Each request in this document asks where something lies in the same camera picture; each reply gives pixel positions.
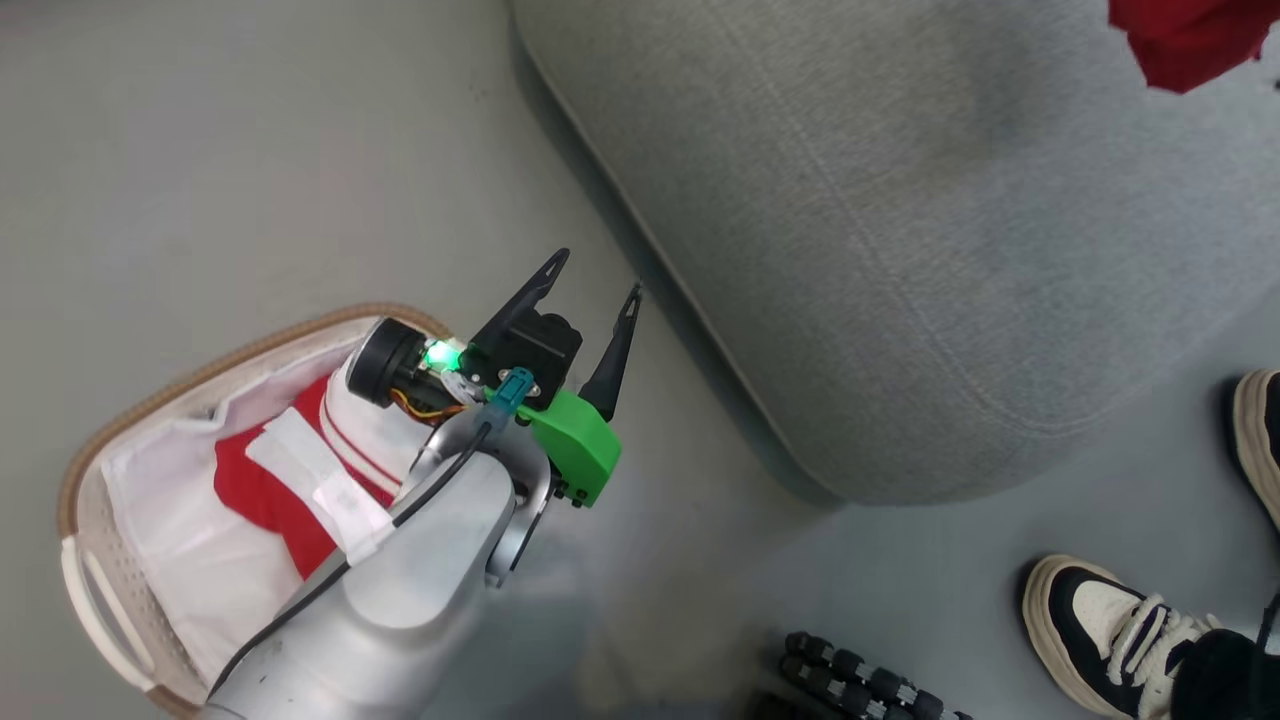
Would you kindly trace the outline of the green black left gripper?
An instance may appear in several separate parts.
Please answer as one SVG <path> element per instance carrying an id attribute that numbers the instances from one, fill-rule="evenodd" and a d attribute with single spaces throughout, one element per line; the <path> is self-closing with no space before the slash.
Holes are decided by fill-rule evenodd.
<path id="1" fill-rule="evenodd" d="M 536 305 L 549 295 L 570 258 L 558 249 L 495 313 L 462 350 L 431 341 L 425 366 L 475 404 L 442 424 L 436 454 L 489 454 L 513 460 L 502 441 L 529 439 L 536 465 L 550 473 L 548 495 L 591 507 L 622 455 L 613 421 L 643 302 L 643 284 L 628 292 L 611 342 L 588 382 L 568 386 L 568 372 L 582 347 L 582 334 L 567 319 Z"/>

